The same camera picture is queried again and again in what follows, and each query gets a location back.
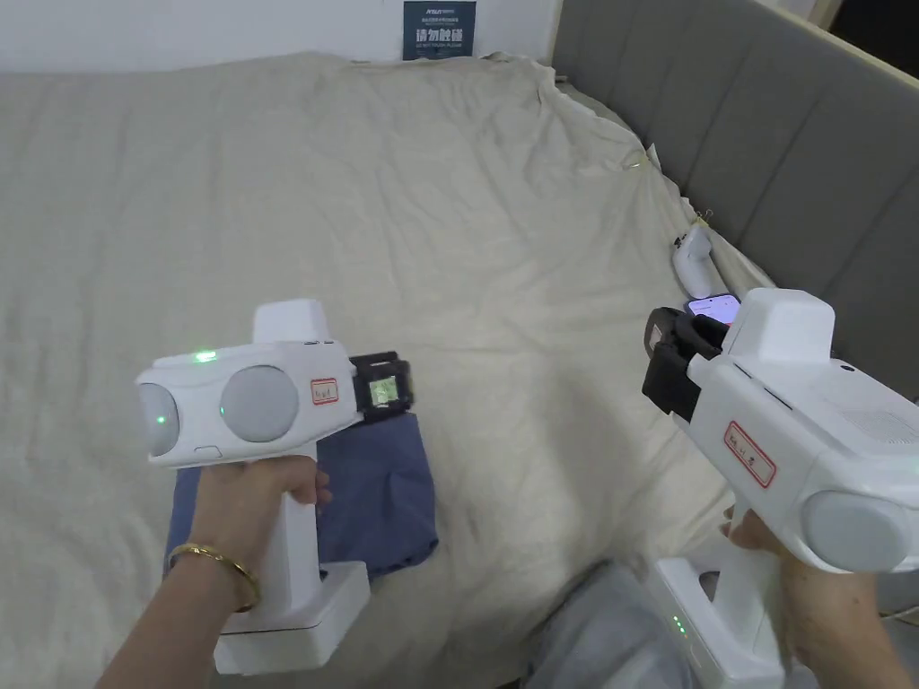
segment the small screen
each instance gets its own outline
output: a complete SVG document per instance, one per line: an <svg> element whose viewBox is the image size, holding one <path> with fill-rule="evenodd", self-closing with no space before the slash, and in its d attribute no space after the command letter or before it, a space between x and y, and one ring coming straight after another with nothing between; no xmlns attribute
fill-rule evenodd
<svg viewBox="0 0 919 689"><path fill-rule="evenodd" d="M737 318L737 311L741 308L741 302L733 294L720 294L717 297L690 301L686 308L695 316L708 316L716 321L731 325L734 319Z"/></svg>
<svg viewBox="0 0 919 689"><path fill-rule="evenodd" d="M399 399L399 388L396 386L396 377L390 376L383 380L370 382L370 403L375 407L385 407L391 401Z"/></svg>

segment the headboard panel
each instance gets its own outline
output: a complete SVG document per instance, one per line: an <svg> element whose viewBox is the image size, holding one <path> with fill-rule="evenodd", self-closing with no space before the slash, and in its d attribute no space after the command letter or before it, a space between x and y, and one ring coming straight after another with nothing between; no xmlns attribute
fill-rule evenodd
<svg viewBox="0 0 919 689"><path fill-rule="evenodd" d="M919 87L753 0L565 0L553 66L711 224L919 397Z"/></svg>

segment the bangle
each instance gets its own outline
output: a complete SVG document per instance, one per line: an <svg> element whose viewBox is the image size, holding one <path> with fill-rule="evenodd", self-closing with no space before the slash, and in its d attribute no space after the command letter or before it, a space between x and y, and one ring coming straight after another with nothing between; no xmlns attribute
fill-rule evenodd
<svg viewBox="0 0 919 689"><path fill-rule="evenodd" d="M194 555L203 555L206 558L211 558L217 560L220 564L224 565L230 571L234 571L239 574L245 582L249 585L249 589L252 591L251 602L247 605L243 605L237 613L246 613L256 605L259 601L262 600L262 589L258 585L258 578L249 570L247 570L243 565L237 562L234 559L230 559L225 555L222 555L215 548L209 548L208 546L200 546L197 543L183 543L181 546L178 546L169 553L169 569L171 570L176 564L176 558L179 555L185 553L192 553Z"/></svg>

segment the handheld device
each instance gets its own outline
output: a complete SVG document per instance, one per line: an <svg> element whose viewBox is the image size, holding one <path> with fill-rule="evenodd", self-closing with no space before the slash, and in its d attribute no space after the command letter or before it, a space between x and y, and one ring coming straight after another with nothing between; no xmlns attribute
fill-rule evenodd
<svg viewBox="0 0 919 689"><path fill-rule="evenodd" d="M733 294L716 294L706 299L692 299L686 303L686 311L694 316L705 315L725 325L731 325L737 318L741 302Z"/></svg>
<svg viewBox="0 0 919 689"><path fill-rule="evenodd" d="M642 392L686 431L736 499L795 557L834 571L919 569L919 408L830 356L834 312L811 295L754 289L730 328L652 312ZM710 600L688 559L648 588L703 686L778 689L777 559L725 543Z"/></svg>
<svg viewBox="0 0 919 689"><path fill-rule="evenodd" d="M695 299L711 294L711 280L705 259L711 253L711 242L705 224L699 220L689 232L674 242L674 271L686 293Z"/></svg>
<svg viewBox="0 0 919 689"><path fill-rule="evenodd" d="M157 359L137 378L150 461L179 469L265 457L316 458L316 441L407 411L410 369L394 353L348 358L311 299L265 304L252 344ZM314 505L282 501L259 578L262 601L233 615L223 674L325 664L367 603L363 562L325 563Z"/></svg>

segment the dark blue sign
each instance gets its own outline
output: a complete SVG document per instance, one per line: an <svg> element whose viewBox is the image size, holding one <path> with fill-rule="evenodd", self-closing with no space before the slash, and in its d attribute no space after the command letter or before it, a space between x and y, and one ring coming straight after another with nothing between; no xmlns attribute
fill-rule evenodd
<svg viewBox="0 0 919 689"><path fill-rule="evenodd" d="M474 2L405 3L403 60L472 55Z"/></svg>

